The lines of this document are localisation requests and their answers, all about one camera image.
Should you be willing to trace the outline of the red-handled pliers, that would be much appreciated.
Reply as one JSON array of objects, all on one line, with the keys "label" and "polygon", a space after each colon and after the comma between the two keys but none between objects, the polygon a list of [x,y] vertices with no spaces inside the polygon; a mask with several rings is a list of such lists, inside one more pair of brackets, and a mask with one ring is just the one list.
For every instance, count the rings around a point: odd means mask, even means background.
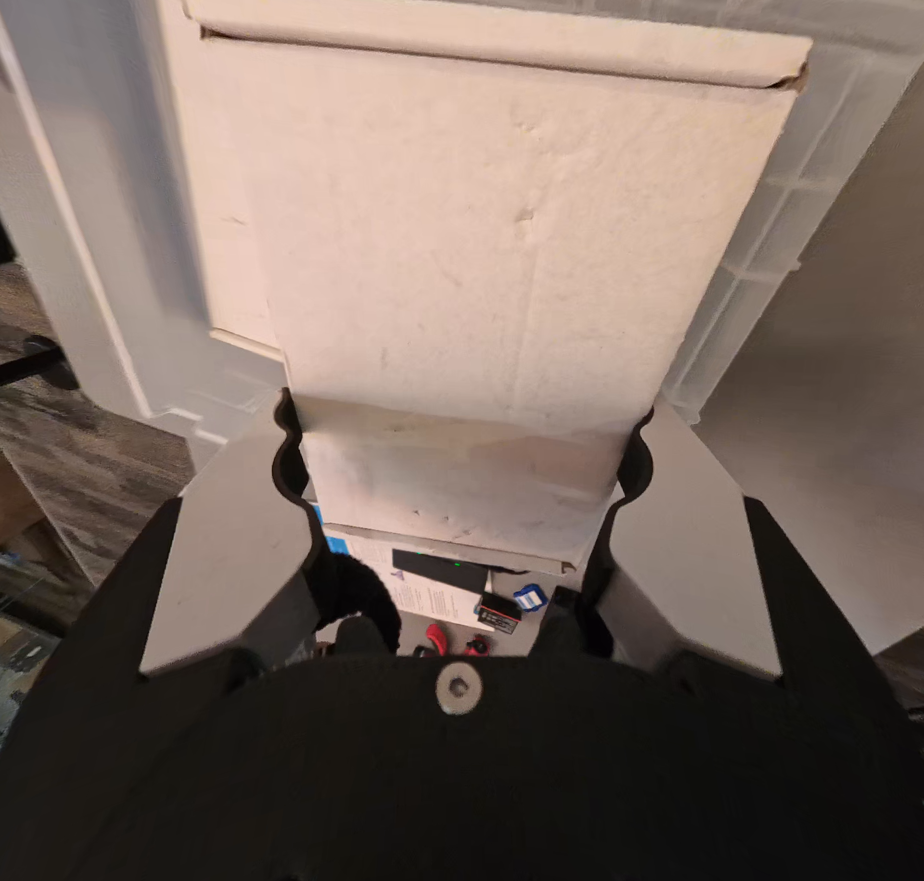
[{"label": "red-handled pliers", "polygon": [[425,632],[425,643],[415,650],[419,657],[446,656],[491,656],[491,644],[486,636],[475,634],[462,647],[454,649],[447,634],[437,623],[430,624]]}]

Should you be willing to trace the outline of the black device with green light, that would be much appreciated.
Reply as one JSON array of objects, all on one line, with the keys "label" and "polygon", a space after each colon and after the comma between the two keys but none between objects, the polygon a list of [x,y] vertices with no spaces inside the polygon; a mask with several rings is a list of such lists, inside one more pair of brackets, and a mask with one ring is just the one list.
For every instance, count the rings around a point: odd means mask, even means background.
[{"label": "black device with green light", "polygon": [[415,551],[393,549],[392,564],[402,574],[423,577],[434,583],[481,595],[489,579],[489,569],[472,562],[458,562]]}]

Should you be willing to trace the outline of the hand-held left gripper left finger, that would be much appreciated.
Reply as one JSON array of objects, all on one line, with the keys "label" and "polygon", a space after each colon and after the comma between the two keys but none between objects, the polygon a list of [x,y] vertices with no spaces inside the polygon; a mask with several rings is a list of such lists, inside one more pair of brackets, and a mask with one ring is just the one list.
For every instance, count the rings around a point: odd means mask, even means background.
[{"label": "hand-held left gripper left finger", "polygon": [[301,440],[283,388],[184,488],[141,674],[225,649],[268,668],[309,656],[320,616],[304,567],[326,543]]}]

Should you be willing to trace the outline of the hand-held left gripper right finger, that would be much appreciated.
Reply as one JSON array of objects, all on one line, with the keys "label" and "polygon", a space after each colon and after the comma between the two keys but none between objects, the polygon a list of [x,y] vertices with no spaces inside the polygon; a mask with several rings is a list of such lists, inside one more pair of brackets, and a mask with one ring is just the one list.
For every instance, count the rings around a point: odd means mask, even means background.
[{"label": "hand-held left gripper right finger", "polygon": [[744,493],[669,404],[582,429],[606,447],[612,503],[584,572],[588,648],[653,672],[690,651],[781,675]]}]

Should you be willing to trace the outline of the clear plastic bin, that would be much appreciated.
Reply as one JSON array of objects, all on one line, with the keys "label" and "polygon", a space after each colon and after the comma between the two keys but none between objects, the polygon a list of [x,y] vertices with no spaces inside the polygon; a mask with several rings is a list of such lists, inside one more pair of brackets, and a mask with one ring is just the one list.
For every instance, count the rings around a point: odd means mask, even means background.
[{"label": "clear plastic bin", "polygon": [[[462,0],[800,34],[807,86],[664,392],[698,418],[922,66],[922,0]],[[281,370],[206,339],[154,0],[2,0],[2,210],[84,390],[195,442]]]}]

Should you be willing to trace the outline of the small black red-label item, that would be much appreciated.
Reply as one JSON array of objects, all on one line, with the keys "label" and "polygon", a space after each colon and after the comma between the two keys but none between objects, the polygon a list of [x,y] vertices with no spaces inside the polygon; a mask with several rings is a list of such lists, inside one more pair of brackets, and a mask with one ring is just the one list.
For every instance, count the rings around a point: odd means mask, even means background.
[{"label": "small black red-label item", "polygon": [[494,632],[513,634],[522,621],[522,610],[513,599],[484,591],[477,603],[476,617]]}]

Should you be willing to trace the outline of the white cardboard box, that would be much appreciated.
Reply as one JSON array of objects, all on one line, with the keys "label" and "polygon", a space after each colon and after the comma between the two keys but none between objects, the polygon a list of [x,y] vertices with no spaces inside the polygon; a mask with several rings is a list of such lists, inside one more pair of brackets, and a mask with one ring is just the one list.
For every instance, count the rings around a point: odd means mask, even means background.
[{"label": "white cardboard box", "polygon": [[810,37],[454,0],[154,0],[213,333],[330,526],[581,564]]}]

